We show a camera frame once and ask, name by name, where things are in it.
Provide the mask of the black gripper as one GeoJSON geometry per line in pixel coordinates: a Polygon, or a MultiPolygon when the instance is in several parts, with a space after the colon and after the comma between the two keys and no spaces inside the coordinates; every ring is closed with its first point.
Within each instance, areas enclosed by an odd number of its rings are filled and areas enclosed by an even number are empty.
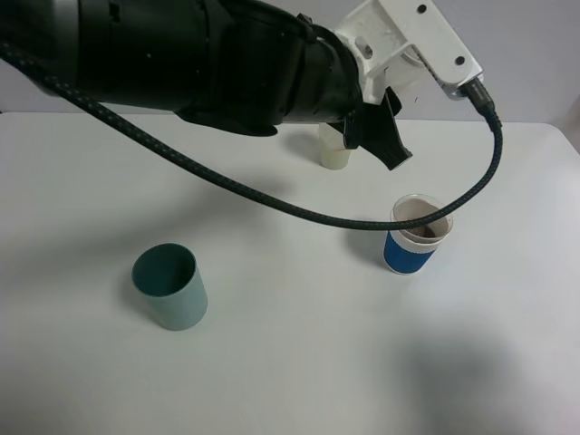
{"type": "Polygon", "coordinates": [[[207,1],[208,82],[182,120],[247,136],[274,136],[284,122],[343,121],[348,150],[362,148],[388,170],[412,157],[388,87],[363,102],[351,52],[329,29],[260,1],[207,1]]]}

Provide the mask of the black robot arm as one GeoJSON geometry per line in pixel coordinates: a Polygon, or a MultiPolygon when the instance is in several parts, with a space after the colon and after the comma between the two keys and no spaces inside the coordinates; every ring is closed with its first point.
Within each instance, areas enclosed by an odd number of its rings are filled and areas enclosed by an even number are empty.
{"type": "Polygon", "coordinates": [[[253,137],[325,123],[389,169],[410,157],[394,92],[364,102],[337,37],[261,1],[4,1],[1,37],[99,102],[253,137]]]}

